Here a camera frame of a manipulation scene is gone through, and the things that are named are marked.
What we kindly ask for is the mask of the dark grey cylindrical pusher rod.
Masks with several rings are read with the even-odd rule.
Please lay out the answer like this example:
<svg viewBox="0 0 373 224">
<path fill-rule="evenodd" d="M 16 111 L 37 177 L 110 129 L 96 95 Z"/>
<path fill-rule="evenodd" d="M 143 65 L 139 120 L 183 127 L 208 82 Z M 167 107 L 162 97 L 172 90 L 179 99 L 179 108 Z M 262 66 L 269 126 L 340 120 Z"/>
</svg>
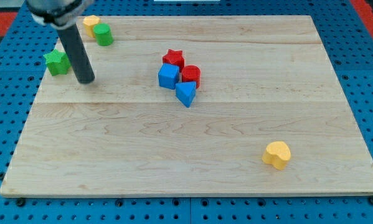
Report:
<svg viewBox="0 0 373 224">
<path fill-rule="evenodd" d="M 74 24 L 66 29 L 57 30 L 57 33 L 77 81 L 81 84 L 93 82 L 95 74 L 77 26 Z"/>
</svg>

